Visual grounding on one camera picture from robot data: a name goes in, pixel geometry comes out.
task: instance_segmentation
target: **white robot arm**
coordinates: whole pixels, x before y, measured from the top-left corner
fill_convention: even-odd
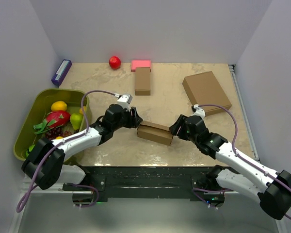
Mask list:
[[[282,219],[291,207],[291,174],[285,170],[279,173],[260,164],[237,150],[224,137],[210,133],[203,121],[205,112],[201,107],[202,105],[194,105],[192,116],[180,115],[169,128],[170,132],[180,139],[193,142],[203,154],[225,163],[238,174],[216,166],[211,175],[199,182],[198,187],[211,189],[211,184],[215,182],[222,188],[246,195],[258,202],[268,215]]]
[[[117,103],[111,104],[104,116],[77,134],[52,141],[39,139],[22,170],[31,179],[36,170],[40,170],[34,182],[41,189],[48,189],[55,183],[80,183],[85,172],[78,166],[63,165],[64,161],[80,151],[105,143],[119,128],[137,128],[142,118],[135,107],[130,107],[131,100],[129,94],[118,96]]]

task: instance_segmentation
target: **pink block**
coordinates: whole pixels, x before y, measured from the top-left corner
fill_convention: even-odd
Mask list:
[[[131,61],[131,71],[135,72],[137,67],[150,67],[152,69],[150,60],[133,60]]]

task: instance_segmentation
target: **yellow lemon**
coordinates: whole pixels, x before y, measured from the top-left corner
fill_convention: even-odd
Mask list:
[[[58,111],[58,110],[67,110],[67,104],[63,101],[57,101],[52,104],[51,108],[52,111]]]
[[[82,108],[80,108],[79,113],[83,115]]]

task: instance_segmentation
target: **bin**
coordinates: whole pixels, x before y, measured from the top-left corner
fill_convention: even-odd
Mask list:
[[[42,120],[51,112],[51,105],[56,101],[64,101],[67,104],[67,112],[70,114],[78,113],[81,107],[81,100],[84,96],[84,92],[78,90],[67,90],[67,89],[47,89],[42,91],[34,100],[34,103],[29,111],[26,120],[20,130],[17,140],[14,144],[14,156],[25,161],[26,150],[32,144],[35,144],[43,134],[34,134],[33,126],[42,122]],[[89,122],[92,121],[92,112],[89,107],[89,99],[85,98],[84,106],[86,106],[86,116]],[[86,128],[86,122],[83,118],[80,131]],[[72,160],[65,161],[65,164],[71,164]]]

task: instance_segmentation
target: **red apple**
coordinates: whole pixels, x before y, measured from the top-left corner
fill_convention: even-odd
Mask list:
[[[111,57],[109,65],[112,69],[119,69],[121,67],[121,60],[118,57]]]

